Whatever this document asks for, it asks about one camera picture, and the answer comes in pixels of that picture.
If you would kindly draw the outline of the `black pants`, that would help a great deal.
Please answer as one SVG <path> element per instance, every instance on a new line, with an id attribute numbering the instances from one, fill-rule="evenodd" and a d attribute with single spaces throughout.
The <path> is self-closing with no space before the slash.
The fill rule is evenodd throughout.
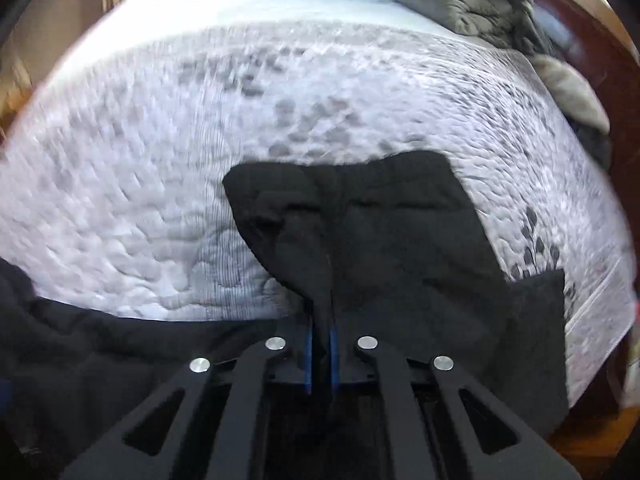
<path id="1" fill-rule="evenodd" d="M 540 434 L 568 412 L 562 271 L 509 282 L 449 162 L 408 152 L 350 166 L 251 162 L 224 178 L 242 239 L 323 361 L 370 332 L 449 354 Z M 1 267 L 1 418 L 55 474 L 201 351 L 228 358 L 268 321 L 116 318 L 40 298 Z"/>

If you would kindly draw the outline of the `white grey leaf quilt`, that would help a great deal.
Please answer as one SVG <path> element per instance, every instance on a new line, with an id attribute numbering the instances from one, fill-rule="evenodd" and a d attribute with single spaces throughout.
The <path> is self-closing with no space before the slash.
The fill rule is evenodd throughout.
<path id="1" fill-rule="evenodd" d="M 565 273 L 567 391 L 634 322 L 623 209 L 527 58 L 390 0 L 126 0 L 1 152 L 1 255 L 39 295 L 125 318 L 271 318 L 235 229 L 240 162 L 446 155 L 509 280 Z"/>

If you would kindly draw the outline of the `beige crumpled blanket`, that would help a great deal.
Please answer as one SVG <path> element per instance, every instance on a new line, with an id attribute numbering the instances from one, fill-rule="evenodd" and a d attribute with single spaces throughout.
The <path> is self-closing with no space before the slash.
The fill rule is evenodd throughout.
<path id="1" fill-rule="evenodd" d="M 605 136 L 610 133 L 608 114 L 589 81 L 578 70 L 549 55 L 536 54 L 528 60 L 564 115 Z"/>

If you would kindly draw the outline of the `dark wooden headboard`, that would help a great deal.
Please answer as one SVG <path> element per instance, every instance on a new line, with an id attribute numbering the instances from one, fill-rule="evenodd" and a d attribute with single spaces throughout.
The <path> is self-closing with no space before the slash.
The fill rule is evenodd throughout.
<path id="1" fill-rule="evenodd" d="M 596 90 L 611 119 L 614 188 L 628 211 L 639 207 L 639 64 L 615 12 L 599 0 L 535 0 L 559 34 L 570 64 Z"/>

